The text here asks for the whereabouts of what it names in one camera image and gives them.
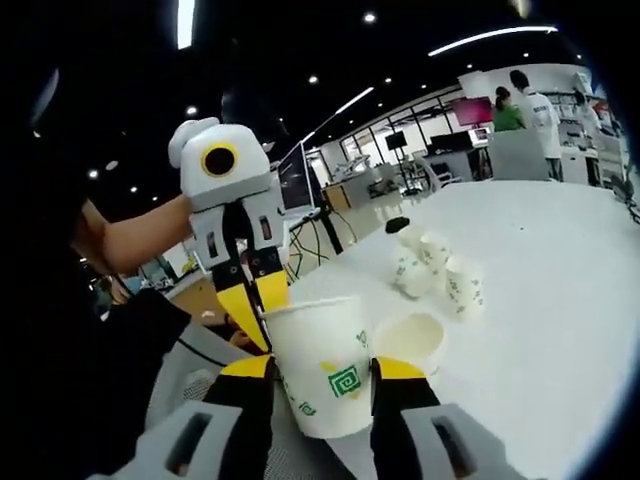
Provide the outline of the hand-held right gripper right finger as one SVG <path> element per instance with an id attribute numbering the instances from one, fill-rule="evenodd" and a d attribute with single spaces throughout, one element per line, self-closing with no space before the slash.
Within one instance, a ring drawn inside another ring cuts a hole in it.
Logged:
<path id="1" fill-rule="evenodd" d="M 370 445 L 380 479 L 521 479 L 504 443 L 458 405 L 442 404 L 425 374 L 371 361 Z"/>

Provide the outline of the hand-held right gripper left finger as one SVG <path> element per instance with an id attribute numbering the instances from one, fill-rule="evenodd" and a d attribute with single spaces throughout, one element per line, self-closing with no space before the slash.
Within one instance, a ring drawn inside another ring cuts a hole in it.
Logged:
<path id="1" fill-rule="evenodd" d="M 231 363 L 202 401 L 188 401 L 145 434 L 111 479 L 261 479 L 272 444 L 274 358 Z"/>

